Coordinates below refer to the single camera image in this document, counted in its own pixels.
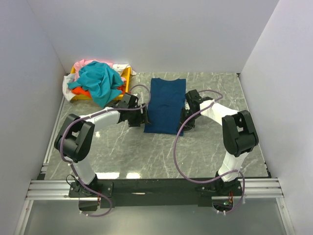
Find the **dark blue t-shirt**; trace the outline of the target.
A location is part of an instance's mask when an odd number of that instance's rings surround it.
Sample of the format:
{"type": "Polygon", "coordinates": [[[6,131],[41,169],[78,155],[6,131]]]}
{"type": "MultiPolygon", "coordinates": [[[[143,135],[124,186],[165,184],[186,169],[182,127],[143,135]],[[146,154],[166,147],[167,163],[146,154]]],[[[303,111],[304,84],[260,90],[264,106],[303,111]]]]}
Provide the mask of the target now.
{"type": "Polygon", "coordinates": [[[144,133],[176,135],[181,111],[185,106],[186,80],[151,79],[151,100],[148,104],[150,124],[144,133]]]}

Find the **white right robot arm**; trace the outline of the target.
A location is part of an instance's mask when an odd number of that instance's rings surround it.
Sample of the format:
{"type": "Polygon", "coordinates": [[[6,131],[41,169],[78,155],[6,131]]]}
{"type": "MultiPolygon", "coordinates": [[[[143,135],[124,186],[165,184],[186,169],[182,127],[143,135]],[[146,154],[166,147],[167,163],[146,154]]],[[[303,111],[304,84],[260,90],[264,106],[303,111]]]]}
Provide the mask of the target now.
{"type": "Polygon", "coordinates": [[[222,127],[223,143],[226,149],[222,166],[212,180],[207,180],[213,185],[213,190],[219,195],[226,195],[236,188],[241,166],[247,155],[259,143],[259,138],[251,117],[247,110],[237,111],[218,103],[220,97],[201,97],[197,90],[185,94],[188,108],[182,108],[180,127],[177,137],[182,131],[195,127],[195,120],[207,117],[217,122],[222,127]]]}

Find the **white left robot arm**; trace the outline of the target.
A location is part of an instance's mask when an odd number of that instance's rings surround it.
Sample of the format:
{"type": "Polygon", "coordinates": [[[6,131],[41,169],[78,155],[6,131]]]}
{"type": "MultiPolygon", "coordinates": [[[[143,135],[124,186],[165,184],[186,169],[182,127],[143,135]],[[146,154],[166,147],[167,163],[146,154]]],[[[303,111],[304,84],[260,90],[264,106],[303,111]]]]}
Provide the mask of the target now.
{"type": "Polygon", "coordinates": [[[74,177],[85,196],[94,196],[100,187],[97,175],[87,159],[94,132],[125,121],[129,127],[149,124],[148,105],[139,104],[138,101],[136,95],[126,93],[120,101],[101,111],[83,116],[69,114],[66,117],[55,139],[54,148],[59,151],[62,160],[73,168],[74,177]]]}

